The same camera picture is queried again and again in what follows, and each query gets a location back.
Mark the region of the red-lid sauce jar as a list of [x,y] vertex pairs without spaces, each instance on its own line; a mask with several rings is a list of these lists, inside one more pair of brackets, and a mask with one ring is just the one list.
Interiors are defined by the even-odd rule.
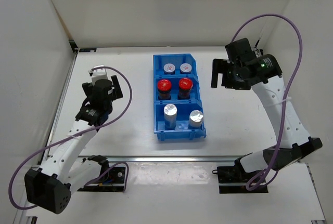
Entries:
[[157,83],[157,89],[158,89],[158,98],[159,100],[170,100],[172,83],[170,80],[162,79]]
[[178,99],[179,100],[190,99],[190,92],[193,87],[192,80],[189,78],[182,78],[179,80],[178,87],[179,87]]

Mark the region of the grey-lid dark jar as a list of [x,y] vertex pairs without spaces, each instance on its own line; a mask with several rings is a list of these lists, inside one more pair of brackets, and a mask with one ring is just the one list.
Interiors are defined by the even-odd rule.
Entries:
[[192,65],[189,63],[182,63],[180,65],[180,73],[181,74],[191,74],[193,71]]
[[163,66],[164,74],[173,75],[175,74],[175,65],[172,63],[167,63]]

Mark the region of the silver-lid spice bottle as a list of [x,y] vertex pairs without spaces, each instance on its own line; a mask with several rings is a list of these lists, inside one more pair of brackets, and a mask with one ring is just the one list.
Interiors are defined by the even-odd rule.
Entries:
[[189,115],[189,129],[199,129],[203,123],[203,113],[200,110],[193,110]]
[[166,129],[175,129],[177,118],[177,107],[174,104],[167,104],[163,109],[164,123]]

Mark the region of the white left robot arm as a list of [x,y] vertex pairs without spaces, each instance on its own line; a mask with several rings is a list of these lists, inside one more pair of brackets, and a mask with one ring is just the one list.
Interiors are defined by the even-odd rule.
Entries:
[[108,162],[101,155],[90,156],[76,169],[72,166],[98,127],[108,120],[113,101],[123,94],[115,75],[92,76],[92,81],[82,88],[86,99],[68,132],[69,140],[59,144],[38,169],[30,169],[24,176],[28,201],[55,214],[62,213],[71,195],[87,182],[104,182],[109,177]]

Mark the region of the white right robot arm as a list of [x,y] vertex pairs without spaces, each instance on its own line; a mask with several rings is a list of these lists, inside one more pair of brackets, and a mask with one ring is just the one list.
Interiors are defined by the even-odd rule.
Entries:
[[236,59],[234,62],[214,59],[212,88],[217,87],[219,74],[225,88],[254,91],[276,136],[274,146],[239,157],[234,166],[227,169],[230,176],[239,182],[246,182],[261,170],[279,171],[322,148],[322,141],[311,137],[302,125],[288,97],[282,70],[274,56],[264,55],[248,61]]

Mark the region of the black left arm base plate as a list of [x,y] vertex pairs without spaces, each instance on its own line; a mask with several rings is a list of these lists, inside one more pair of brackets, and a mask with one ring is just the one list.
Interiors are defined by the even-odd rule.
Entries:
[[103,179],[78,189],[79,192],[116,192],[126,191],[129,178],[129,165],[126,162],[116,163]]

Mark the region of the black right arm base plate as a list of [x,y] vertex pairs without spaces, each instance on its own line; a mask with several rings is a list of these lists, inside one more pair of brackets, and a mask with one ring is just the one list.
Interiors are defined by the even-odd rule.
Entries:
[[258,171],[241,174],[235,166],[219,166],[212,171],[217,176],[220,194],[251,194],[251,193],[268,193],[267,186],[260,186],[258,189],[248,191],[246,183]]

